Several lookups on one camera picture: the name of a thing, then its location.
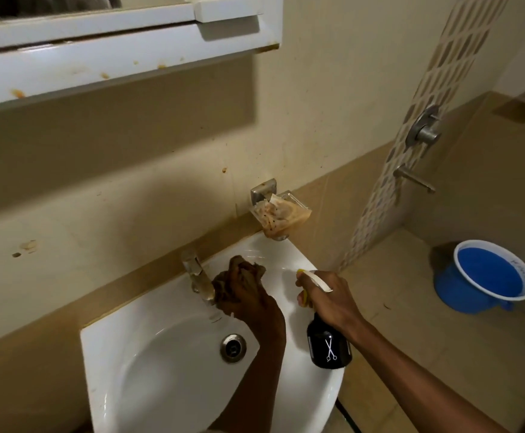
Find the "person's right hand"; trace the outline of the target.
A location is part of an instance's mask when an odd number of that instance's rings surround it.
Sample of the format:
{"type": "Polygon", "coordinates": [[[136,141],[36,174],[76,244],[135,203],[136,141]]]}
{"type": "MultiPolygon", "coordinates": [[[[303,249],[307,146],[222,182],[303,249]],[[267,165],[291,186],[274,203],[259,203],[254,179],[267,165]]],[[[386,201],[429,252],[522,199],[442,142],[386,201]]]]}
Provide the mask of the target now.
{"type": "Polygon", "coordinates": [[[331,271],[304,271],[296,273],[296,286],[302,288],[298,304],[313,308],[328,325],[338,330],[358,347],[360,335],[365,328],[363,318],[345,279],[331,271]]]}

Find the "person's left hand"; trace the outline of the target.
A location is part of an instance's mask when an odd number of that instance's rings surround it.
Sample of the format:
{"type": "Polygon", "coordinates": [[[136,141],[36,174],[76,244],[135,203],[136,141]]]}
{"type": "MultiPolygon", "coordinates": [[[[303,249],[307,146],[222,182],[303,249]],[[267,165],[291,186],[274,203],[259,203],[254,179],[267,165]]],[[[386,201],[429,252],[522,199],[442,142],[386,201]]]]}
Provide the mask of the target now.
{"type": "Polygon", "coordinates": [[[284,315],[262,283],[266,268],[233,256],[226,271],[217,275],[215,305],[228,316],[243,321],[261,346],[285,347],[284,315]]]}

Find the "black spray bottle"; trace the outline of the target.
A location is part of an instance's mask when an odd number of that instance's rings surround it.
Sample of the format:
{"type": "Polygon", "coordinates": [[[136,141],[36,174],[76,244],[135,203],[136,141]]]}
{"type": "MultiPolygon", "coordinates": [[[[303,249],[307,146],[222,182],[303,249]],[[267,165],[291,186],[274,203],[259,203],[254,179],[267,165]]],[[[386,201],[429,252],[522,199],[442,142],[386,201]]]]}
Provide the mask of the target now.
{"type": "Polygon", "coordinates": [[[314,311],[313,319],[307,327],[312,362],[326,370],[345,368],[353,359],[349,342],[337,329],[322,320],[305,290],[303,294],[302,303],[314,311]]]}

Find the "person's left forearm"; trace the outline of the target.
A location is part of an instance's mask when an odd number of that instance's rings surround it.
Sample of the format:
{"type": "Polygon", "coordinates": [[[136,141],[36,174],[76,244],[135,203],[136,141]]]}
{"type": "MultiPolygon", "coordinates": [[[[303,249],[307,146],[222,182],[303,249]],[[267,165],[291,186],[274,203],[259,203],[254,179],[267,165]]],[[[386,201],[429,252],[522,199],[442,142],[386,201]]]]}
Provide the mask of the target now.
{"type": "Polygon", "coordinates": [[[286,347],[284,332],[258,337],[259,349],[235,393],[208,430],[218,433],[270,433],[286,347]]]}

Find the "person's right forearm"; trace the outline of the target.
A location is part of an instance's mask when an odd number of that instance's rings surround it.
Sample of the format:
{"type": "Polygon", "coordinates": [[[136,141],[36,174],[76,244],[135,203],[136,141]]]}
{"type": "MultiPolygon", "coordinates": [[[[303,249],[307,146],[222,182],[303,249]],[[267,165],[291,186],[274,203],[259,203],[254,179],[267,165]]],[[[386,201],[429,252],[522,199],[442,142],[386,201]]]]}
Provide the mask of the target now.
{"type": "Polygon", "coordinates": [[[397,349],[364,319],[352,320],[346,337],[419,433],[510,433],[397,349]]]}

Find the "metal sink faucet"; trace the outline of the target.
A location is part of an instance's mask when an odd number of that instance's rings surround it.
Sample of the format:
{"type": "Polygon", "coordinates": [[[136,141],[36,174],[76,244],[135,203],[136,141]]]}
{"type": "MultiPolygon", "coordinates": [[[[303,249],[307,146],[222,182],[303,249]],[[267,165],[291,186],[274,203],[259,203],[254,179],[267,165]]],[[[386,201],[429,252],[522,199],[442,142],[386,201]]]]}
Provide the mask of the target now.
{"type": "Polygon", "coordinates": [[[207,275],[193,249],[185,249],[181,254],[182,264],[190,277],[191,288],[209,306],[215,305],[215,287],[207,275]]]}

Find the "metal sink drain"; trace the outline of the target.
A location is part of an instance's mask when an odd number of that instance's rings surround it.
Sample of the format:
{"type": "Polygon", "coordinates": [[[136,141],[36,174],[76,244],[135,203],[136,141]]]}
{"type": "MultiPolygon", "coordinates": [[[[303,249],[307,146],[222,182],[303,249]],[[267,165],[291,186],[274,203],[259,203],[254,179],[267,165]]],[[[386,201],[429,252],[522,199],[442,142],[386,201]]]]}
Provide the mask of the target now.
{"type": "Polygon", "coordinates": [[[235,364],[242,361],[246,352],[246,341],[239,334],[229,334],[221,341],[220,355],[227,364],[235,364]]]}

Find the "white ceramic sink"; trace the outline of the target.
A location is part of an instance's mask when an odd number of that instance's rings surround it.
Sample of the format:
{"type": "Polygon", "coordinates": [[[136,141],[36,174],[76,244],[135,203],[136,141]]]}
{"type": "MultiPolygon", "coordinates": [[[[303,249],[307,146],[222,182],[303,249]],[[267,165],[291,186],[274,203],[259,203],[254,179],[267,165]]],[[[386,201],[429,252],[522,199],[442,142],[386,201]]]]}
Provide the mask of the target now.
{"type": "MultiPolygon", "coordinates": [[[[210,279],[241,255],[266,268],[262,283],[286,321],[287,344],[272,433],[321,433],[344,370],[324,370],[310,357],[306,328],[313,318],[296,302],[298,269],[315,265],[289,240],[259,232],[200,259],[210,279]]],[[[89,324],[80,333],[94,433],[200,433],[228,404],[259,344],[247,325],[206,305],[187,273],[89,324]],[[244,337],[242,361],[227,364],[220,344],[244,337]]]]}

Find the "blue plastic bucket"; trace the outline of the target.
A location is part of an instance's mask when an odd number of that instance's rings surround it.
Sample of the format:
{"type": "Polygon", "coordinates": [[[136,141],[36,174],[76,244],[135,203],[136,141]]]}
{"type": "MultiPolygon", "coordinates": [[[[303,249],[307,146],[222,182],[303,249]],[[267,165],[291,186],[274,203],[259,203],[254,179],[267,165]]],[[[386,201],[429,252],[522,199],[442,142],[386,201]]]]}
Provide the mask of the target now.
{"type": "Polygon", "coordinates": [[[461,241],[433,285],[439,299],[457,312],[477,314],[496,306],[512,311],[525,301],[525,262],[489,241],[461,241]]]}

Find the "metal shower mixer knob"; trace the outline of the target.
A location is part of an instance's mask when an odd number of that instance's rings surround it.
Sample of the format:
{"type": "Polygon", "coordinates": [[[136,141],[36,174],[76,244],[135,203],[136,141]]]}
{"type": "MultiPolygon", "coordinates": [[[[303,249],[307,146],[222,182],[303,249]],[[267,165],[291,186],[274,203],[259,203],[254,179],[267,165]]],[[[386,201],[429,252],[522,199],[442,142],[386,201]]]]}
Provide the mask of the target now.
{"type": "Polygon", "coordinates": [[[419,144],[430,147],[440,139],[441,133],[434,128],[434,125],[440,121],[440,108],[438,104],[430,105],[416,118],[405,138],[406,150],[419,144]]]}

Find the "white mirror cabinet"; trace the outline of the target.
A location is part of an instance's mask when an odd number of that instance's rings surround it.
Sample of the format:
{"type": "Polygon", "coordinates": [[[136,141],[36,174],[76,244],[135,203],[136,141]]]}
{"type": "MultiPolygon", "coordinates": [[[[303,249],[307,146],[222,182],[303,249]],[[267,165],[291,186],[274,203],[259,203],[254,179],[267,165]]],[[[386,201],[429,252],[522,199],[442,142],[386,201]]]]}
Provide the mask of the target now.
{"type": "Polygon", "coordinates": [[[276,50],[284,0],[0,0],[0,108],[276,50]]]}

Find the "stained wall soap dish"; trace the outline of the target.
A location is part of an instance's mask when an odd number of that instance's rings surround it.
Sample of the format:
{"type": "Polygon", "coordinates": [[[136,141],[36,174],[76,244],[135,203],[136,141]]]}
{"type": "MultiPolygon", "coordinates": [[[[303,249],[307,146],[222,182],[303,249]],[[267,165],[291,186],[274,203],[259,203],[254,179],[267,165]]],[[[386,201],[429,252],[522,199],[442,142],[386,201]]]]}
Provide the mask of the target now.
{"type": "Polygon", "coordinates": [[[271,240],[288,239],[312,214],[312,210],[291,191],[278,194],[274,178],[252,188],[250,198],[250,211],[261,225],[264,236],[271,240]]]}

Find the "metal wall tap spout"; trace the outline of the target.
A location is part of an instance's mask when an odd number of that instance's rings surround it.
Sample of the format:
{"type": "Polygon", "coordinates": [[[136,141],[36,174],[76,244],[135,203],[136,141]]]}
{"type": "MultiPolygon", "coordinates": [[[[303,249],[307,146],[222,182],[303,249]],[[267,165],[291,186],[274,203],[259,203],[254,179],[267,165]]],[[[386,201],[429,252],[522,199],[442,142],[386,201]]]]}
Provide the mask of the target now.
{"type": "Polygon", "coordinates": [[[406,164],[398,166],[394,172],[393,177],[396,179],[405,179],[412,183],[415,183],[426,189],[427,193],[435,194],[436,188],[430,183],[424,180],[422,177],[415,174],[406,164]]]}

